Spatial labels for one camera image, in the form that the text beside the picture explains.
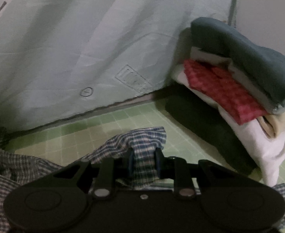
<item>red folded cloth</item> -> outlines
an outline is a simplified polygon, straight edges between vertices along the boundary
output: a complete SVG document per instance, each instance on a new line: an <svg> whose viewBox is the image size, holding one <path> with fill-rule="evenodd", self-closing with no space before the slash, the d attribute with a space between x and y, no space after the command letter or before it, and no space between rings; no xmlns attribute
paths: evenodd
<svg viewBox="0 0 285 233"><path fill-rule="evenodd" d="M219 103L239 125L268 114L228 71L194 60L185 60L184 68L190 88Z"/></svg>

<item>dark green folded fabric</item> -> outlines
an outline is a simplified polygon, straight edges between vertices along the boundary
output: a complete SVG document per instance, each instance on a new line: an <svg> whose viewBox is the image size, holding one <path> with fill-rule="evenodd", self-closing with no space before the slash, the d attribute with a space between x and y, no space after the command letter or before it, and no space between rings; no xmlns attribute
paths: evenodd
<svg viewBox="0 0 285 233"><path fill-rule="evenodd" d="M185 86L168 98L165 109L183 126L215 146L226 162L241 174L257 167L219 112Z"/></svg>
<svg viewBox="0 0 285 233"><path fill-rule="evenodd" d="M255 45L236 29L213 19L200 17L191 23L193 45L204 51L232 58L236 67L285 106L285 56Z"/></svg>

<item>wall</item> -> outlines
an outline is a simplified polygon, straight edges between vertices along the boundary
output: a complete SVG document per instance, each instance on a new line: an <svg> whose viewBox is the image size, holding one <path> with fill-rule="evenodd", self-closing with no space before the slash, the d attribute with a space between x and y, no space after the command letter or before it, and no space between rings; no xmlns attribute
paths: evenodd
<svg viewBox="0 0 285 233"><path fill-rule="evenodd" d="M240 0L237 30L285 55L285 0Z"/></svg>

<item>blue plaid fabric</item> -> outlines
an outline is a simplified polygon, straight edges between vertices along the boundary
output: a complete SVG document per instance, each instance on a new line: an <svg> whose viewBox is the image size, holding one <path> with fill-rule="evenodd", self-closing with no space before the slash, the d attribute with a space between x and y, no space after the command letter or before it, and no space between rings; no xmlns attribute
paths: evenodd
<svg viewBox="0 0 285 233"><path fill-rule="evenodd" d="M82 157L91 163L100 163L103 158L120 158L129 148L134 150L134 178L122 180L122 187L134 190L171 190L173 186L158 183L154 167L153 153L155 148L164 148L166 133L163 127L145 128L129 131L114 136L98 149ZM48 160L33 156L16 155L0 148L0 233L14 232L10 229L3 213L5 197L17 187L50 174L62 167ZM274 187L285 199L285 184ZM285 215L280 228L285 228Z"/></svg>

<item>yellow fabric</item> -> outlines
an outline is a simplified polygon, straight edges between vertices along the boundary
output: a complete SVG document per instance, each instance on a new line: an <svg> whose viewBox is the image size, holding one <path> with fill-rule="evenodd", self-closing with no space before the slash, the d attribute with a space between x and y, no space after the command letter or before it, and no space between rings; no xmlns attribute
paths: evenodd
<svg viewBox="0 0 285 233"><path fill-rule="evenodd" d="M285 112L280 115L258 117L257 120L266 132L266 135L270 138L276 138L285 130Z"/></svg>

